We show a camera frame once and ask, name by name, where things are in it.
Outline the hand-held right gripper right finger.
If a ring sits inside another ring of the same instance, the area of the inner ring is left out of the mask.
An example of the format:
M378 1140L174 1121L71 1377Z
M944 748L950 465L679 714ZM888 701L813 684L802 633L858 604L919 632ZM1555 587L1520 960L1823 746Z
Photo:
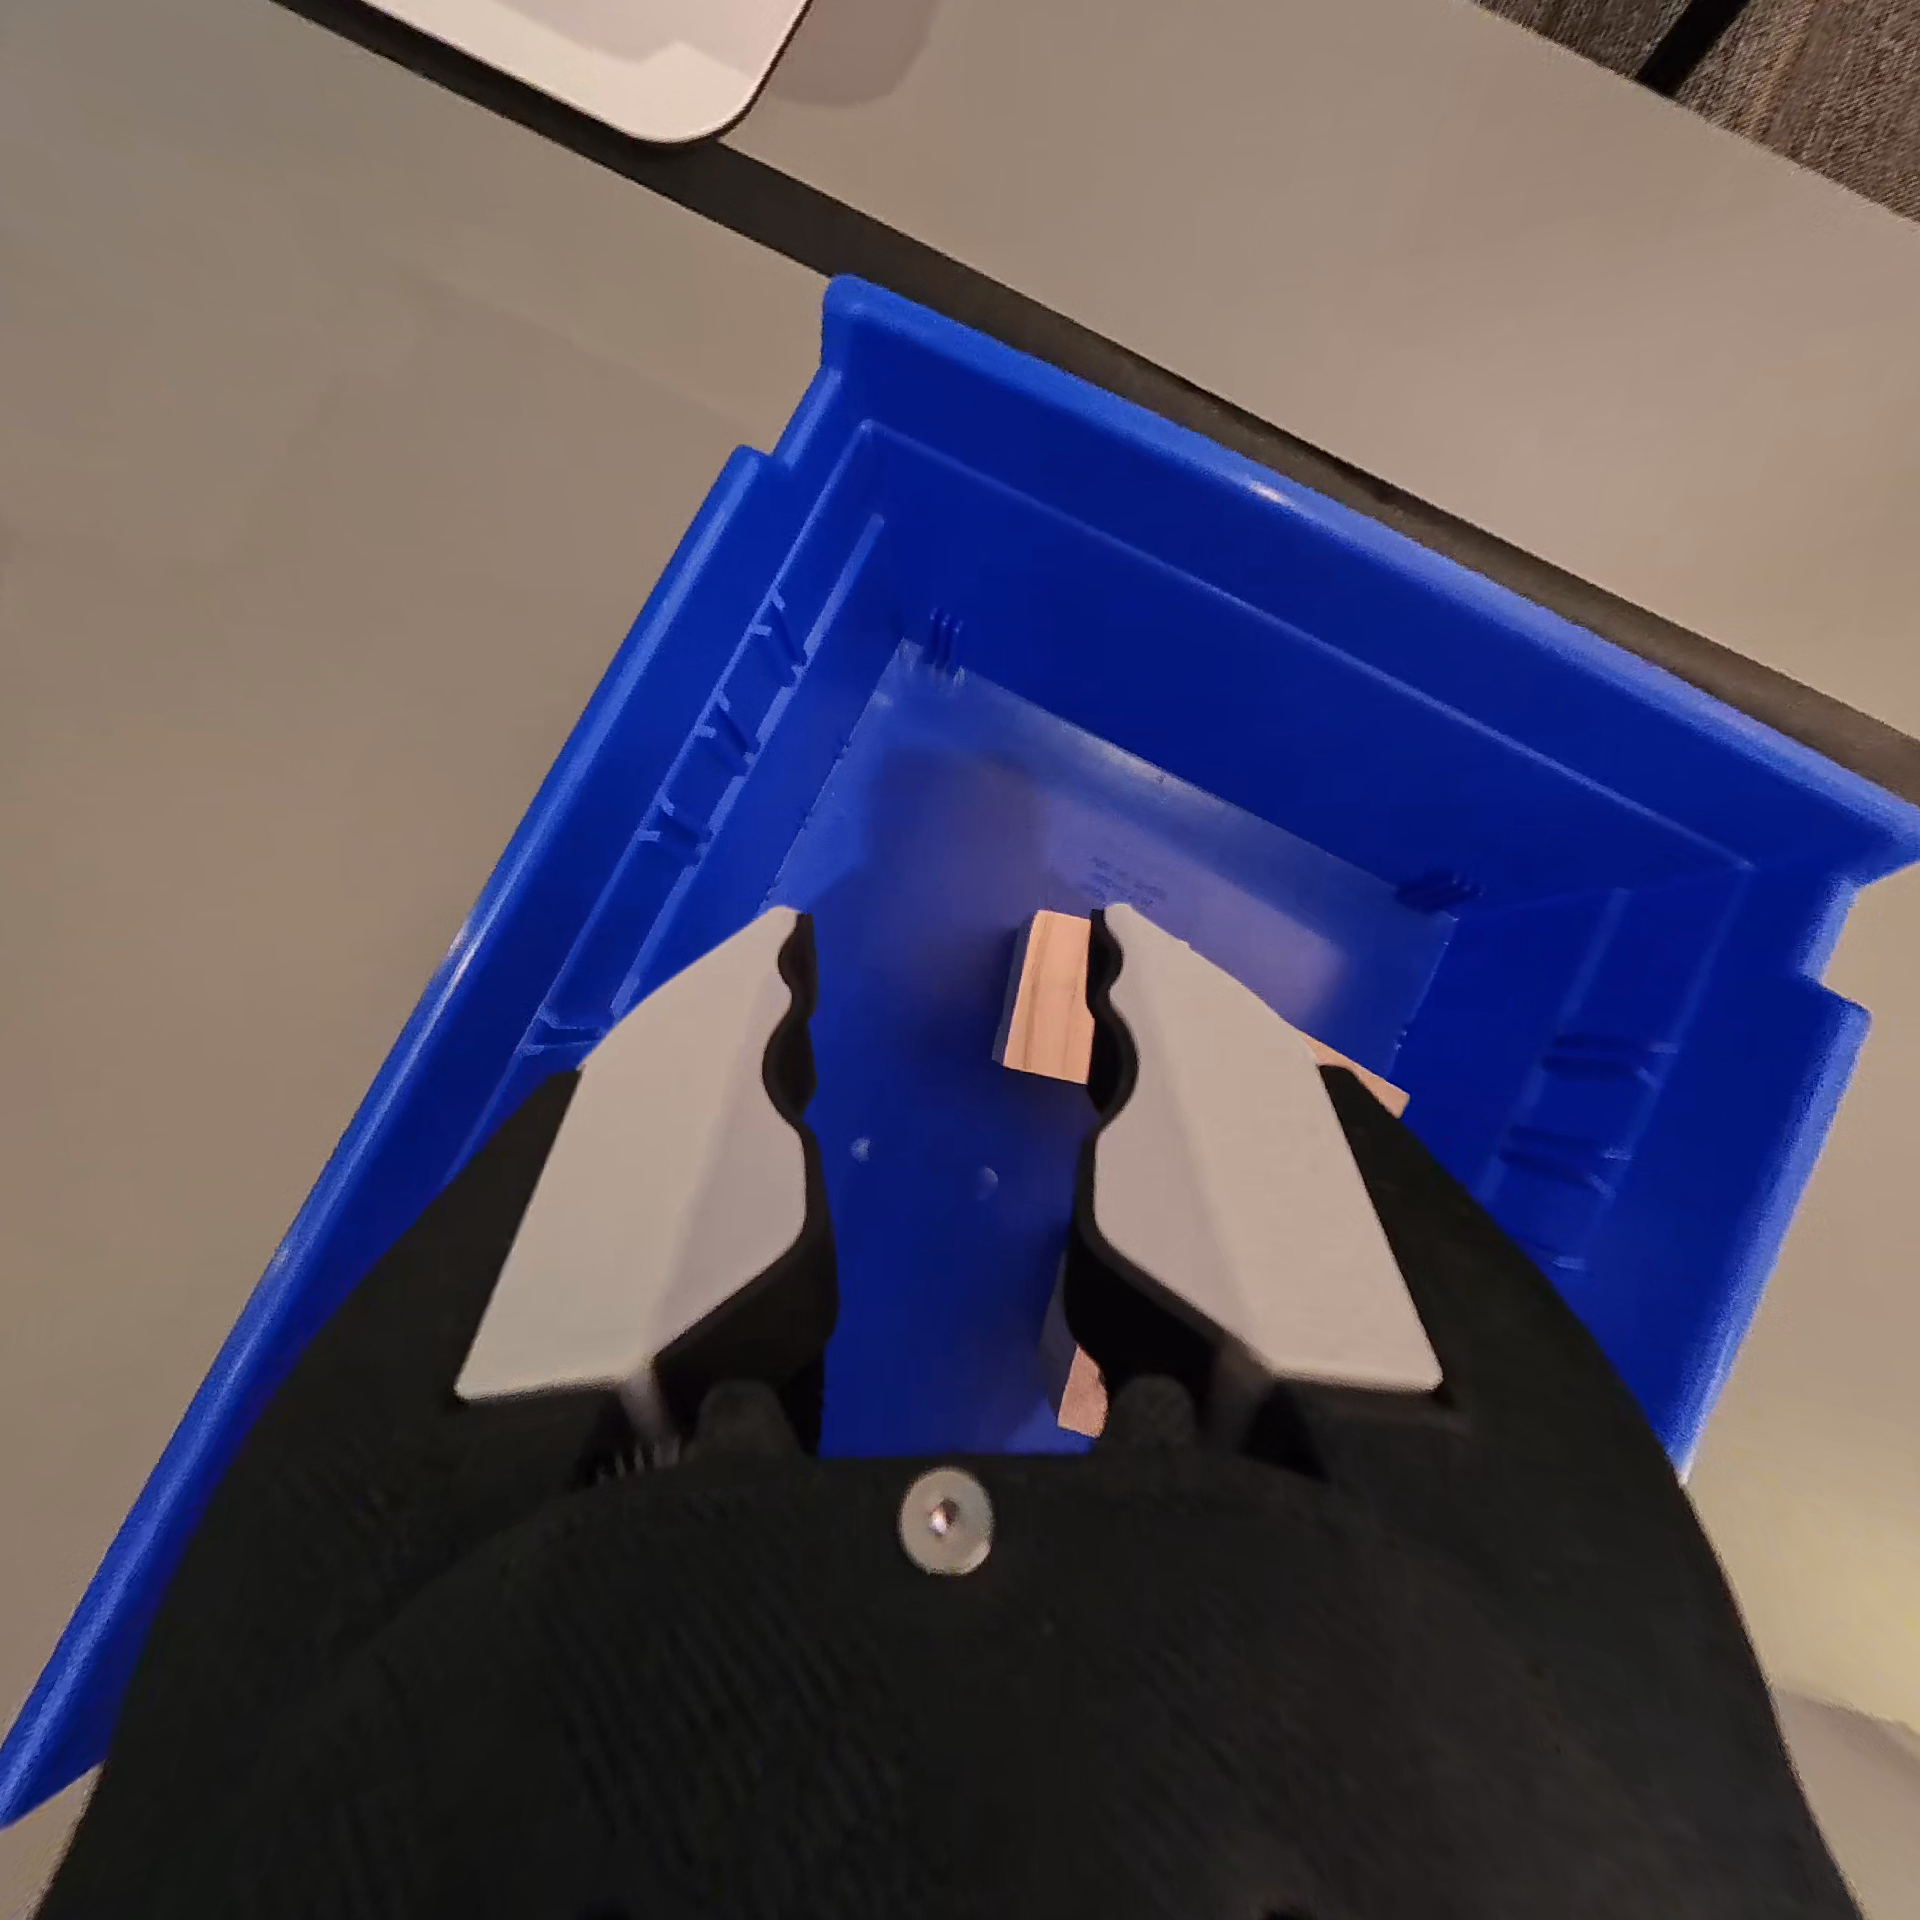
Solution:
M1108 1388L1094 1444L1166 1421L1311 1464L1311 1418L1446 1416L1446 1377L1336 1096L1399 1121L1234 975L1142 911L1094 913L1093 1122L1071 1177L1064 1331Z

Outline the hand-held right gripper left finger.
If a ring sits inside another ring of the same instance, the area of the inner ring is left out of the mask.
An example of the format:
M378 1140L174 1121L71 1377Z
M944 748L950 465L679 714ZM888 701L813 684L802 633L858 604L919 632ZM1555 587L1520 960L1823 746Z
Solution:
M470 1339L466 1409L596 1394L647 1456L691 1448L723 1386L824 1427L835 1228L810 1127L818 946L775 905L638 1002L564 1117Z

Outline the blue plastic bin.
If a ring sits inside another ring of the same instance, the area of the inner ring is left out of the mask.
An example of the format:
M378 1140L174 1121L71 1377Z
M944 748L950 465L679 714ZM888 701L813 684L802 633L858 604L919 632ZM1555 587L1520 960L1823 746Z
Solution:
M1915 805L1223 447L860 279L735 450L5 1739L95 1768L259 1403L548 1075L811 914L824 1449L1053 1451L1086 1127L991 1063L1018 931L1128 904L1410 1096L1678 1471L1867 1016L1819 976Z

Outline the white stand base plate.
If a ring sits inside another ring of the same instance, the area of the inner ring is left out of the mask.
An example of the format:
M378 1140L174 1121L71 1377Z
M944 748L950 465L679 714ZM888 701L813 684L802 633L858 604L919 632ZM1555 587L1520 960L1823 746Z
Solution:
M726 132L807 2L374 2L374 11L655 146Z

